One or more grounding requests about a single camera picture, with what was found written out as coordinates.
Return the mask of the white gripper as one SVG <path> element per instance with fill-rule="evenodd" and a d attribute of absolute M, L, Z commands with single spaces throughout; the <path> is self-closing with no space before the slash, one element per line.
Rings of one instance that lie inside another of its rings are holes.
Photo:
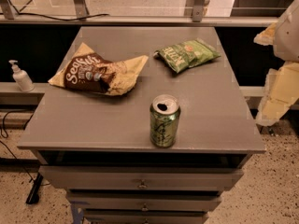
<path fill-rule="evenodd" d="M 257 34 L 253 42 L 273 45 L 274 54 L 285 62 L 278 70 L 266 75 L 263 98 L 258 106 L 256 123 L 272 126 L 299 99 L 299 0 L 293 0 L 279 17 Z"/>

